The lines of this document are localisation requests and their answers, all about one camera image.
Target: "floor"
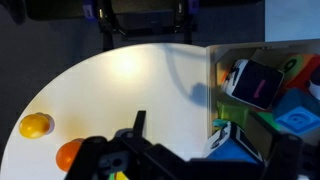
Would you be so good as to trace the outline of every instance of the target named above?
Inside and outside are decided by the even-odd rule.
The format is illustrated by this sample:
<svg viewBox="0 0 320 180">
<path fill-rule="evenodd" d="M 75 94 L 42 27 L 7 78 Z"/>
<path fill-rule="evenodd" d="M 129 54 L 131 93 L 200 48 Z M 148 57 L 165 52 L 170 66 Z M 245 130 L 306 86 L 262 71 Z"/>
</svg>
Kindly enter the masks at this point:
<svg viewBox="0 0 320 180">
<path fill-rule="evenodd" d="M 264 3 L 201 9 L 193 44 L 207 46 L 264 41 Z M 181 35 L 114 36 L 115 47 L 181 43 Z M 0 159 L 16 120 L 32 98 L 57 75 L 102 52 L 97 24 L 84 19 L 33 21 L 17 26 L 0 7 Z"/>
</svg>

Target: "yellow part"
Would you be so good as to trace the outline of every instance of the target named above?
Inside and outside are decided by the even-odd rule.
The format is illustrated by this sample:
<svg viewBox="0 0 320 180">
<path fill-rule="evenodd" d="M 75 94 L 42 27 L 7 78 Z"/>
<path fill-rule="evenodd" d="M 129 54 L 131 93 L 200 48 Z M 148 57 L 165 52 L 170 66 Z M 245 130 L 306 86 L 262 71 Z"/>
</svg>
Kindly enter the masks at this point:
<svg viewBox="0 0 320 180">
<path fill-rule="evenodd" d="M 117 172 L 116 180 L 127 180 L 127 177 L 122 172 Z"/>
<path fill-rule="evenodd" d="M 30 114 L 24 117 L 19 126 L 20 134 L 23 137 L 35 139 L 45 135 L 50 129 L 50 121 L 45 116 Z"/>
</svg>

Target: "red object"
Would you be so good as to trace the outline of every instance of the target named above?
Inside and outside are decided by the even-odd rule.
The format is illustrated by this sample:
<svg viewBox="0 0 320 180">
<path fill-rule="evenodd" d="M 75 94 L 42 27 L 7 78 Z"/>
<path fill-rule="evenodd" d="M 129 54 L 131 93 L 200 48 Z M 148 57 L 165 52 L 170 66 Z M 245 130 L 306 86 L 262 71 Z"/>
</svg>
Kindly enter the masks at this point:
<svg viewBox="0 0 320 180">
<path fill-rule="evenodd" d="M 312 72 L 320 65 L 320 56 L 314 56 L 306 67 L 300 71 L 300 73 L 291 81 L 289 82 L 285 89 L 291 88 L 298 88 L 306 93 L 309 93 L 309 81 L 311 78 Z"/>
</svg>

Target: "orange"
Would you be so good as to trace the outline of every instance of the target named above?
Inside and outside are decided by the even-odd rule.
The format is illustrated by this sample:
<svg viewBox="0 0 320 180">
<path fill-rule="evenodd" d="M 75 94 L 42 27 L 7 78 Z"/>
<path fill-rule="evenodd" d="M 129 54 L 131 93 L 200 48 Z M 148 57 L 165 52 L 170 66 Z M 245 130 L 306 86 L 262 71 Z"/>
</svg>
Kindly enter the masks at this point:
<svg viewBox="0 0 320 180">
<path fill-rule="evenodd" d="M 50 129 L 50 121 L 45 116 L 30 114 L 24 117 L 19 126 L 20 134 L 23 137 L 35 139 L 45 135 Z"/>
<path fill-rule="evenodd" d="M 62 171 L 69 171 L 73 160 L 80 149 L 80 146 L 80 142 L 71 141 L 60 147 L 56 155 L 56 163 Z"/>
</svg>

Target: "white table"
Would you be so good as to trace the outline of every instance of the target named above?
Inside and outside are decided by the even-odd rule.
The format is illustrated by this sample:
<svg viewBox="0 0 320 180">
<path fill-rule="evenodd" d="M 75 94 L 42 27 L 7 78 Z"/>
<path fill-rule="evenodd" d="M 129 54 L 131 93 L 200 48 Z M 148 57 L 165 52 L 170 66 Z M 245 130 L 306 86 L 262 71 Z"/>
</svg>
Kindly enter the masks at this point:
<svg viewBox="0 0 320 180">
<path fill-rule="evenodd" d="M 183 159 L 200 157 L 207 139 L 208 59 L 202 47 L 146 44 L 89 58 L 50 82 L 30 102 L 8 140 L 0 179 L 63 179 L 57 150 L 75 138 L 131 128 L 147 110 L 146 139 Z M 28 114 L 47 113 L 54 131 L 31 140 L 19 134 Z"/>
</svg>

